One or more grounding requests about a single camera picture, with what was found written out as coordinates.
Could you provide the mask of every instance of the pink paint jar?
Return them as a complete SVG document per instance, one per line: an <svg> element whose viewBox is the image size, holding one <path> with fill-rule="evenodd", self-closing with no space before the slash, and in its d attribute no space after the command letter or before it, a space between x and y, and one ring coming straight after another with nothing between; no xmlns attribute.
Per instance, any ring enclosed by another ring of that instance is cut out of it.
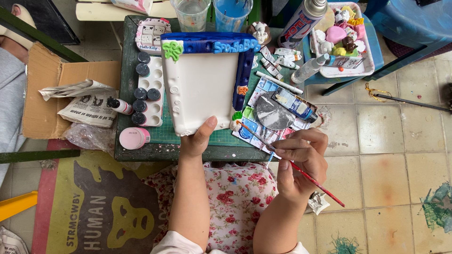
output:
<svg viewBox="0 0 452 254"><path fill-rule="evenodd" d="M128 150L141 148L149 143L151 136L146 129L131 127L124 129L119 135L119 143Z"/></svg>

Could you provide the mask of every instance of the gray round disk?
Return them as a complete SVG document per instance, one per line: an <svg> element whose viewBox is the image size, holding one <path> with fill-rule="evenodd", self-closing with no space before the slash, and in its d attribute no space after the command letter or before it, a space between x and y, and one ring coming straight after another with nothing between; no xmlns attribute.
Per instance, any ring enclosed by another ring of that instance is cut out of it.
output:
<svg viewBox="0 0 452 254"><path fill-rule="evenodd" d="M274 91L264 93L257 101L256 111L259 121L266 128L279 131L291 126L295 115L272 99Z"/></svg>

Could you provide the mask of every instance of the cutting mat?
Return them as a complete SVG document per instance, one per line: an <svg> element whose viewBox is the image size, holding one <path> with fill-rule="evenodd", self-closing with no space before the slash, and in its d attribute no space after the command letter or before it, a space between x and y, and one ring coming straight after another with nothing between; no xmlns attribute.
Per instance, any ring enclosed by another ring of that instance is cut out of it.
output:
<svg viewBox="0 0 452 254"><path fill-rule="evenodd" d="M251 97L251 94L253 93L254 89L256 88L256 85L258 81L260 80L260 77L257 76L255 73L256 71L260 71L262 73L265 73L267 75L270 75L267 70L264 69L262 66L262 63L260 59L262 58L262 54L257 52L255 53L256 56L258 56L257 63L258 67L251 70L251 76L250 80L248 82L248 92L246 93L245 97L245 105L248 103L248 100ZM290 75L293 73L294 70L283 67L280 71L280 73L283 75L283 78L281 81L288 83L290 80ZM180 144L180 138L176 136L176 133L174 132L173 128L173 122L171 121L171 115L168 103L165 99L163 103L163 124L160 127L144 127L149 131L149 134L151 135L151 141L150 143L158 143L158 144ZM249 143L246 143L245 141L233 136L232 131L230 129L222 129L218 131L214 131L212 135L210 135L209 145L213 146L247 146L247 147L253 147Z"/></svg>

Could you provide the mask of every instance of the water cup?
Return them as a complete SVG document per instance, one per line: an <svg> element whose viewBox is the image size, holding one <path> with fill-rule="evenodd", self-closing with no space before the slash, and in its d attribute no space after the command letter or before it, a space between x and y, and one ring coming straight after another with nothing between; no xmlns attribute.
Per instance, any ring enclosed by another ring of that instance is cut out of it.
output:
<svg viewBox="0 0 452 254"><path fill-rule="evenodd" d="M211 0L170 0L182 32L204 32Z"/></svg>
<svg viewBox="0 0 452 254"><path fill-rule="evenodd" d="M215 7L215 30L217 32L240 32L246 16L253 8L253 0L213 0Z"/></svg>

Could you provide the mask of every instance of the gray pants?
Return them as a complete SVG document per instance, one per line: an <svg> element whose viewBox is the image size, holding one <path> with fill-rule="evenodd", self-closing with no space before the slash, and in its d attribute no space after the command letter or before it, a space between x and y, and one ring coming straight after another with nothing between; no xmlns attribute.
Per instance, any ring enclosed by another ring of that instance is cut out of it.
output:
<svg viewBox="0 0 452 254"><path fill-rule="evenodd" d="M0 152L17 152L22 136L24 92L27 83L25 64L0 47ZM9 164L0 164L0 186Z"/></svg>

